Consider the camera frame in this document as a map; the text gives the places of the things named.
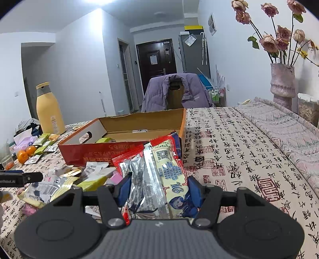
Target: table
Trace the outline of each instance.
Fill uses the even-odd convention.
[[[63,138],[73,132],[74,126],[67,127]],[[187,110],[183,162],[186,171],[202,184],[215,184],[227,191],[245,186],[289,214],[305,232],[305,242],[297,258],[319,258],[318,197],[274,143],[235,109]],[[38,164],[20,168],[47,173],[48,169],[62,165],[64,160],[57,152],[44,156]],[[21,212],[24,202],[16,195],[25,188],[8,189],[14,192],[14,199],[4,205],[0,244],[12,259],[19,259],[13,232],[26,216]],[[222,207],[219,222],[233,212],[234,207]]]

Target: container lid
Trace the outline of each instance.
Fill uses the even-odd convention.
[[[317,100],[317,98],[309,95],[309,94],[305,94],[305,93],[299,93],[298,94],[298,98],[299,99],[302,99],[302,100],[305,100],[307,102],[313,102],[313,103],[316,103],[316,104],[319,104],[319,100]]]
[[[39,88],[44,87],[44,86],[47,86],[47,85],[50,85],[50,82],[45,82],[45,83],[39,84],[39,85],[36,87],[36,89],[38,90]]]

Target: dark brown door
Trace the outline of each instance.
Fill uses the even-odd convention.
[[[151,78],[177,73],[172,39],[138,44],[137,54],[144,93]]]

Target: green leaf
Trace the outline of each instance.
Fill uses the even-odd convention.
[[[257,42],[255,42],[255,41],[253,41],[253,48],[257,48],[257,49],[259,49],[259,45],[258,45],[258,43],[257,43]]]
[[[294,14],[293,14],[293,17],[294,17],[298,22],[300,22],[300,23],[303,22],[303,17],[302,17],[301,14],[297,15],[297,14],[294,13]]]
[[[250,37],[247,39],[247,41],[248,41],[248,42],[249,42],[249,41],[256,42],[257,39],[256,39],[254,36],[250,36]]]
[[[278,58],[279,52],[271,52],[271,57]]]

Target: wall picture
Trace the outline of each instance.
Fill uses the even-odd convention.
[[[209,26],[209,32],[211,35],[214,35],[216,32],[216,26],[215,26],[215,20],[213,14],[211,14],[208,18],[208,26]]]

